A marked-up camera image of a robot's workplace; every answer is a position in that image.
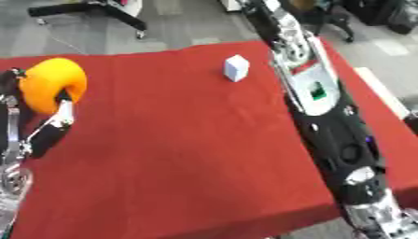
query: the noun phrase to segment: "black chair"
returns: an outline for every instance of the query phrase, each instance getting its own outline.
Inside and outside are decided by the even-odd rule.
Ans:
[[[28,13],[31,17],[39,18],[49,15],[88,12],[98,9],[106,13],[108,16],[118,19],[136,29],[136,37],[142,39],[146,35],[146,23],[129,15],[128,13],[115,7],[115,5],[123,6],[123,0],[87,0],[74,4],[61,4],[47,7],[30,7]],[[42,19],[38,21],[40,24],[46,24]]]
[[[314,7],[312,10],[302,14],[302,23],[314,25],[313,33],[319,35],[326,24],[331,24],[341,28],[347,37],[346,42],[351,43],[355,40],[355,34],[349,26],[350,17],[344,13],[334,13],[334,8],[341,2],[338,0],[329,0],[327,7]]]

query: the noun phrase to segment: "table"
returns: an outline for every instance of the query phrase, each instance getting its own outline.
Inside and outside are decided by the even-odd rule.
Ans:
[[[329,45],[327,52],[388,159],[389,185],[418,207],[418,139]],[[223,61],[243,55],[232,83]],[[257,41],[118,56],[66,57],[89,89],[72,132],[40,161],[13,239],[250,239],[338,211],[289,117]],[[48,57],[0,60],[29,67]]]

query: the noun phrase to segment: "white box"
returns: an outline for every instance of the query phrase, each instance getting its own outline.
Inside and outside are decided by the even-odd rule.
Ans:
[[[240,55],[228,58],[224,65],[224,74],[231,81],[237,82],[248,75],[250,62]]]
[[[241,10],[241,6],[238,4],[236,0],[221,0],[221,2],[227,11]]]

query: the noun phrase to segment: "floor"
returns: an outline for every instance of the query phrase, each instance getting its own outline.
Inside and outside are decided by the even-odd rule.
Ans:
[[[147,38],[99,13],[47,18],[40,26],[25,9],[60,0],[0,0],[0,57],[60,53],[118,54],[182,49],[191,45],[257,39],[240,14],[227,14],[217,0],[144,0],[140,18],[147,21]],[[367,67],[407,106],[418,105],[418,29],[397,35],[385,27],[368,27],[352,19],[355,42],[346,44],[338,31],[323,36],[354,67]],[[342,220],[292,232],[285,239],[353,238]]]

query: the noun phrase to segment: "wire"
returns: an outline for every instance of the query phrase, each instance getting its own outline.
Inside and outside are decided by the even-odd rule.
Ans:
[[[79,53],[79,54],[82,54],[82,55],[89,55],[85,50],[82,50],[82,49],[80,49],[80,48],[78,48],[78,47],[76,47],[76,46],[74,46],[74,45],[72,45],[72,44],[70,44],[70,43],[68,43],[68,42],[66,42],[66,41],[64,41],[64,40],[61,40],[60,38],[58,38],[58,37],[56,37],[56,36],[54,36],[53,35],[53,33],[51,32],[51,30],[52,30],[52,26],[51,25],[49,25],[49,23],[46,23],[46,26],[49,28],[49,37],[52,39],[52,40],[54,40],[54,41],[56,41],[56,42],[58,42],[58,43],[61,43],[61,44],[63,44],[63,45],[65,45],[66,47],[68,47],[68,48],[70,48],[70,49],[73,49],[73,50],[75,50],[77,53]]]

